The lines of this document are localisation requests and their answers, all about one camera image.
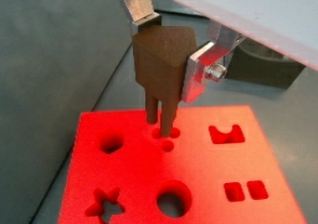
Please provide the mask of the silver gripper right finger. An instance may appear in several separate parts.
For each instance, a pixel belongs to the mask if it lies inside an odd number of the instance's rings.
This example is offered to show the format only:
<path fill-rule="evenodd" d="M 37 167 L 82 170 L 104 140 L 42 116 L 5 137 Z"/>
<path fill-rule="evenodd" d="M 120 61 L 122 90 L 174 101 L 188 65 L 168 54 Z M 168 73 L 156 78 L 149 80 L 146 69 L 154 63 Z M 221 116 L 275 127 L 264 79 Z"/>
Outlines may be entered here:
<path fill-rule="evenodd" d="M 182 92 L 185 103 L 192 103 L 202 95 L 210 81 L 218 83 L 222 80 L 228 68 L 221 64 L 221 60 L 246 39 L 245 35 L 214 20 L 209 22 L 208 36 L 210 40 L 188 59 Z"/>

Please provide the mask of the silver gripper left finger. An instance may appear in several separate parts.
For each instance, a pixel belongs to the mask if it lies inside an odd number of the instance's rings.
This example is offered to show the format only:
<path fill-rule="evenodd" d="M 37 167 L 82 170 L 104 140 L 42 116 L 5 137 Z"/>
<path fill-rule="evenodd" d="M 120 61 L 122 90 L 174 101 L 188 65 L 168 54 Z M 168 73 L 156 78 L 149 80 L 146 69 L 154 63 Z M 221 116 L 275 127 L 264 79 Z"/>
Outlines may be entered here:
<path fill-rule="evenodd" d="M 150 26 L 162 24 L 162 16 L 154 11 L 152 0 L 124 0 L 124 4 L 133 34 L 141 33 Z"/>

